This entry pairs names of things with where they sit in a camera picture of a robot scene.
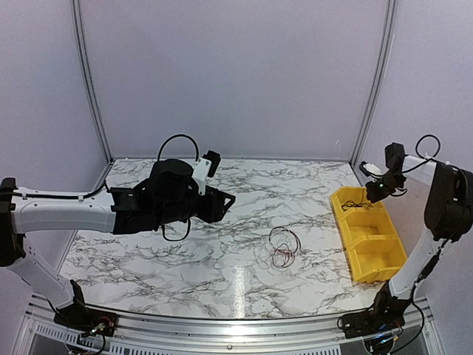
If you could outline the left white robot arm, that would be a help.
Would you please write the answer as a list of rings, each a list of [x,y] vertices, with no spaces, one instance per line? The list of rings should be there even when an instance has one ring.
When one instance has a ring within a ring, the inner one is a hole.
[[[235,196],[207,184],[217,163],[200,158],[195,164],[159,160],[150,175],[132,188],[102,186],[88,193],[39,192],[1,182],[1,267],[12,271],[32,290],[44,295],[78,329],[93,323],[81,288],[62,277],[26,240],[33,231],[88,230],[113,235],[164,231],[193,217],[220,222]]]

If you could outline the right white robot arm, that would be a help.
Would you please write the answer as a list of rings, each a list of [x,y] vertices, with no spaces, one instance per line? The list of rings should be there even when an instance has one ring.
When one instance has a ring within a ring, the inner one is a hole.
[[[377,203],[396,195],[406,180],[429,187],[423,213],[424,228],[407,261],[387,285],[392,297],[412,298],[413,288],[425,280],[439,261],[447,243],[456,243],[472,227],[472,172],[434,158],[408,155],[400,143],[385,148],[386,168],[363,161],[367,199]]]

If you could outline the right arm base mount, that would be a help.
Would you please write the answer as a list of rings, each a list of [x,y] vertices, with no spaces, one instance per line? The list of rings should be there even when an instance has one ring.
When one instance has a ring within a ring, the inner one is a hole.
[[[409,304],[410,300],[394,297],[388,291],[379,291],[370,307],[340,316],[337,327],[347,339],[394,330],[405,324],[404,312]]]

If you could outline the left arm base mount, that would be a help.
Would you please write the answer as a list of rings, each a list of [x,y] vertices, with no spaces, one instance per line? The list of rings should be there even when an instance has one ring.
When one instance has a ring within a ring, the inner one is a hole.
[[[86,334],[100,333],[106,337],[113,336],[118,321],[117,314],[87,307],[79,284],[74,280],[70,283],[73,292],[72,303],[63,308],[51,305],[55,312],[54,322]]]

